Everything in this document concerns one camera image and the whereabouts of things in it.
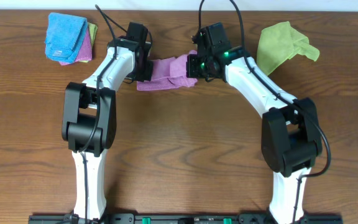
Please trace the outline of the purple microfiber cloth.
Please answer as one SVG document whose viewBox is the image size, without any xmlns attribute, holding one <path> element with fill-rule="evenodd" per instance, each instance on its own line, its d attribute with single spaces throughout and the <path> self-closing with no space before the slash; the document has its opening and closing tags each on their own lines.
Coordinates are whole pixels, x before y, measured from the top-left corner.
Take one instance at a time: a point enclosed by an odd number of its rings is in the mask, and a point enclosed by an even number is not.
<svg viewBox="0 0 358 224">
<path fill-rule="evenodd" d="M 186 76 L 186 63 L 189 54 L 197 54 L 191 50 L 179 57 L 153 60 L 153 72 L 151 81 L 137 82 L 138 91 L 171 90 L 180 87 L 193 87 L 198 82 L 197 78 Z"/>
</svg>

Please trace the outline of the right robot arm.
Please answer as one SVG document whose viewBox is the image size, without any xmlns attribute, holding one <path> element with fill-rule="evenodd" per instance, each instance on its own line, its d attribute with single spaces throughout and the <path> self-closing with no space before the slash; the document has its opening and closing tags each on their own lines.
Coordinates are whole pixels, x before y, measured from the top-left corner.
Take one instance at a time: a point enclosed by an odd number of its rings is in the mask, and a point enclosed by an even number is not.
<svg viewBox="0 0 358 224">
<path fill-rule="evenodd" d="M 243 46 L 232 47 L 220 22 L 198 29 L 192 41 L 197 53 L 188 56 L 187 77 L 222 79 L 258 112 L 262 155 L 273 171 L 270 216 L 275 223 L 298 223 L 304 217 L 304 181 L 322 152 L 314 103 L 271 81 Z"/>
</svg>

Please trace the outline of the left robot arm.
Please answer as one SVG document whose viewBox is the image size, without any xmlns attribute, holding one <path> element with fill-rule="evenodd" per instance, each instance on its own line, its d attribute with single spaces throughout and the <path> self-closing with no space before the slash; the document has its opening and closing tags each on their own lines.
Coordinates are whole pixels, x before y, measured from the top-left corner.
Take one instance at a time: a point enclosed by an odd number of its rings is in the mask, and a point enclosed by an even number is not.
<svg viewBox="0 0 358 224">
<path fill-rule="evenodd" d="M 65 89 L 62 138 L 76 166 L 76 203 L 70 223 L 101 223 L 106 209 L 104 168 L 116 135 L 116 93 L 121 84 L 152 78 L 152 43 L 146 26 L 131 22 L 108 44 L 101 65 L 81 83 Z"/>
</svg>

